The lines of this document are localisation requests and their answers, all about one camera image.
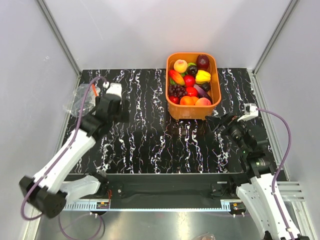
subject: toy fruit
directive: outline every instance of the toy fruit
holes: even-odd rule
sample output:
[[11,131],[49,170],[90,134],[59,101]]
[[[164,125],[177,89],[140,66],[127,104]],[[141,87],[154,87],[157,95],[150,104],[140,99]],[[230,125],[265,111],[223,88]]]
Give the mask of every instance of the toy fruit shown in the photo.
[[211,84],[209,82],[205,82],[204,84],[199,85],[199,87],[208,92],[211,89]]
[[196,102],[199,100],[199,98],[197,98],[196,96],[192,96],[191,98],[194,104],[196,104]]
[[170,96],[169,99],[174,104],[179,104],[179,102],[180,102],[180,99],[177,96]]
[[180,100],[180,105],[195,105],[193,99],[190,96],[184,96]]
[[211,74],[204,70],[198,70],[195,76],[195,82],[197,84],[204,84],[211,81]]
[[199,98],[206,98],[209,101],[211,101],[211,103],[213,103],[212,98],[208,95],[208,93],[206,93],[205,90],[203,90],[201,87],[199,87],[197,84],[195,84],[193,86],[197,91],[198,91],[198,97]]
[[195,66],[195,65],[190,65],[190,66],[187,67],[186,73],[188,75],[191,75],[191,76],[195,77],[197,75],[197,73],[198,73],[198,67]]
[[195,106],[209,106],[209,105],[211,105],[211,102],[209,99],[202,97],[202,98],[199,98],[199,100],[196,101],[196,103],[194,105]]
[[194,87],[192,86],[188,86],[186,88],[186,92],[188,93],[188,96],[189,97],[197,97],[198,96],[198,91],[197,89],[195,89]]
[[191,66],[191,65],[197,66],[197,64],[195,64],[194,62],[189,62],[188,63],[188,67]]
[[207,70],[210,65],[210,61],[207,55],[199,55],[196,58],[196,66],[200,70]]
[[169,77],[172,78],[173,81],[175,81],[177,84],[180,84],[181,86],[185,85],[185,81],[176,70],[169,70],[168,72]]
[[169,96],[178,97],[179,99],[188,95],[187,90],[179,84],[170,85],[168,92],[169,92]]
[[173,65],[173,69],[182,74],[187,70],[188,63],[185,60],[177,60]]
[[184,86],[185,87],[193,87],[196,84],[196,79],[194,76],[191,75],[185,75],[183,77],[184,80]]

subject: red tomato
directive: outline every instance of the red tomato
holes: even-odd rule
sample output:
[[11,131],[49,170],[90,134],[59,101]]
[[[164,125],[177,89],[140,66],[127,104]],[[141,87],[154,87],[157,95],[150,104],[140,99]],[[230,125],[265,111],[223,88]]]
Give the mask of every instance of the red tomato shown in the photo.
[[189,97],[198,97],[198,91],[192,86],[188,86],[186,89]]
[[191,75],[185,75],[183,77],[184,80],[184,86],[187,87],[193,87],[196,84],[196,79],[194,76]]
[[170,96],[169,99],[174,104],[179,104],[179,102],[180,102],[180,99],[177,96]]

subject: yellow bell pepper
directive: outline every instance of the yellow bell pepper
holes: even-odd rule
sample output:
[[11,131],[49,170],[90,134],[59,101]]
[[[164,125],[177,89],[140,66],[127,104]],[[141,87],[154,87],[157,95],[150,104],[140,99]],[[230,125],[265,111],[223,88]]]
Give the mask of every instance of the yellow bell pepper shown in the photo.
[[198,70],[195,76],[195,82],[197,84],[209,83],[211,81],[211,74],[204,70]]

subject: peach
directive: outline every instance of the peach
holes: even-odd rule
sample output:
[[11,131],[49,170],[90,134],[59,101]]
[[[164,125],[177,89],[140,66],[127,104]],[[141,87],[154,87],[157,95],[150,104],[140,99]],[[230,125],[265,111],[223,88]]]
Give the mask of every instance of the peach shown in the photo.
[[208,106],[208,105],[211,105],[211,101],[205,97],[202,97],[198,101],[196,101],[195,105],[196,106]]
[[180,105],[195,105],[195,103],[190,96],[183,96],[180,100]]
[[197,98],[196,96],[192,96],[191,98],[194,104],[196,104],[196,102],[199,100],[199,98]]
[[187,71],[188,63],[185,60],[177,60],[173,65],[173,69],[176,70],[178,73],[183,74]]

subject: metal floor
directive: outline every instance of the metal floor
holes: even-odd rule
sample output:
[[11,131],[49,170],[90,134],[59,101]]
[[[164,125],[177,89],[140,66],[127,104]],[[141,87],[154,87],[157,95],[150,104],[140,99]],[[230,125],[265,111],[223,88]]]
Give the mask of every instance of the metal floor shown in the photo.
[[[67,226],[83,214],[83,211],[62,212],[62,225]],[[213,234],[216,240],[260,239],[250,216],[233,218],[225,212],[108,212],[103,219],[106,229],[102,240],[192,240],[205,233]],[[98,226],[99,220],[88,215],[65,231],[72,238],[84,240],[91,237]],[[57,218],[44,218],[35,239],[66,238],[59,231]]]

